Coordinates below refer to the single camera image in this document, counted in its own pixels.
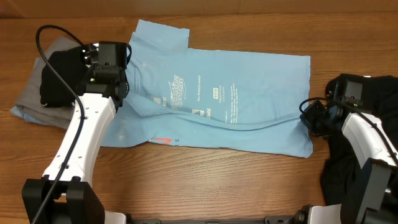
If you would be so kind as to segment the light blue printed t-shirt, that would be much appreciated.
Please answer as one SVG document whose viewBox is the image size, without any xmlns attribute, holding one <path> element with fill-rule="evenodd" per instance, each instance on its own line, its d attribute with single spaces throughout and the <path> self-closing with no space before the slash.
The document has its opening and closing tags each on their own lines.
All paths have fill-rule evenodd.
<svg viewBox="0 0 398 224">
<path fill-rule="evenodd" d="M 127 66 L 129 93 L 103 140 L 146 141 L 308 157 L 299 106 L 310 57 L 191 49 L 188 29 L 139 21 Z"/>
</svg>

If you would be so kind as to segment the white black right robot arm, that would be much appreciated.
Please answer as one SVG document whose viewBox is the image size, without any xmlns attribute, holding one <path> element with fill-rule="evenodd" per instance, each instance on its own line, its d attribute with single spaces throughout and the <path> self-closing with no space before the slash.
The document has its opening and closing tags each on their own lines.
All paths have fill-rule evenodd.
<svg viewBox="0 0 398 224">
<path fill-rule="evenodd" d="M 325 96 L 299 106 L 310 134 L 329 143 L 321 185 L 326 204 L 291 223 L 397 222 L 397 78 L 342 74 Z"/>
</svg>

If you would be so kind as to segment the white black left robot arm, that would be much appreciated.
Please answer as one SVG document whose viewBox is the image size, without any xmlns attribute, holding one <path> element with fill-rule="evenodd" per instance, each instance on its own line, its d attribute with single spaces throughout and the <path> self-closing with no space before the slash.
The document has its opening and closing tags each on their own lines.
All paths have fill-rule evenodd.
<svg viewBox="0 0 398 224">
<path fill-rule="evenodd" d="M 40 179 L 27 179 L 22 199 L 31 223 L 131 222 L 104 209 L 92 188 L 93 170 L 109 124 L 122 107 L 129 85 L 129 44 L 99 42 L 82 52 L 88 73 L 75 93 L 76 105 L 61 146 Z"/>
</svg>

